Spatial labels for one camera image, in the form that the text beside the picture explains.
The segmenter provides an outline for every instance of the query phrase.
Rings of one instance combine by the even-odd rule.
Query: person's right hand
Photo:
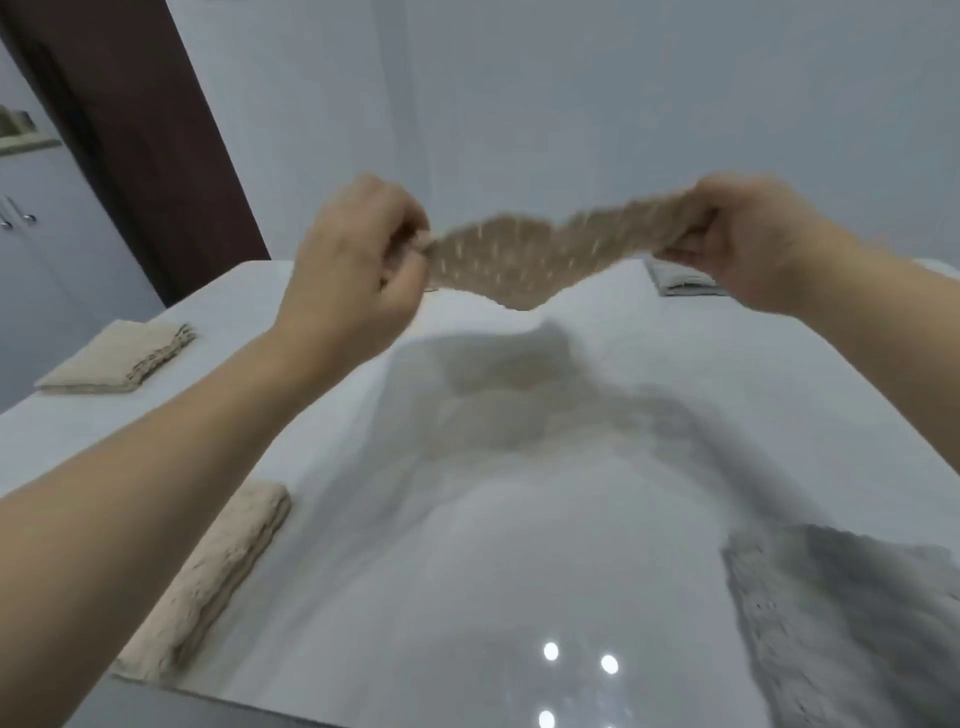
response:
[[[759,311],[796,314],[822,265],[856,245],[852,232],[779,180],[711,175],[692,194],[717,210],[703,242],[657,257],[708,274]]]

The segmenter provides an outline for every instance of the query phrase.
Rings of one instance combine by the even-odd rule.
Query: hand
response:
[[[696,268],[750,308],[795,314],[819,267],[856,245],[853,233],[817,211],[790,185],[712,175],[693,188],[717,215],[694,250],[657,255]]]
[[[300,244],[275,340],[327,384],[385,351],[413,320],[428,277],[426,259],[408,250],[383,284],[385,258],[428,228],[423,208],[395,184],[363,175],[341,189]]]

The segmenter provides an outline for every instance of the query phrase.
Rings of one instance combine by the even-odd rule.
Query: forearm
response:
[[[842,244],[807,290],[799,317],[960,473],[960,283]]]
[[[311,399],[261,337],[0,500],[0,724],[72,712]]]

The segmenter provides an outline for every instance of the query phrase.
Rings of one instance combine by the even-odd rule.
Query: white tabletop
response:
[[[137,392],[0,416],[0,493],[208,372],[270,324],[289,273],[247,263],[165,313],[200,337]],[[730,300],[660,299],[639,261],[530,313],[430,294],[254,472],[295,511],[182,686],[357,728],[765,726],[731,529],[960,553],[956,475],[829,346]]]

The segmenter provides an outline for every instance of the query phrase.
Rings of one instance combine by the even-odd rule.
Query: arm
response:
[[[210,375],[0,500],[0,725],[66,721],[278,433],[406,328],[426,263],[381,290],[405,192],[361,178],[321,210],[274,326]]]
[[[960,473],[960,282],[869,247],[782,182],[721,175],[695,191],[718,210],[703,244],[660,256],[810,326]]]

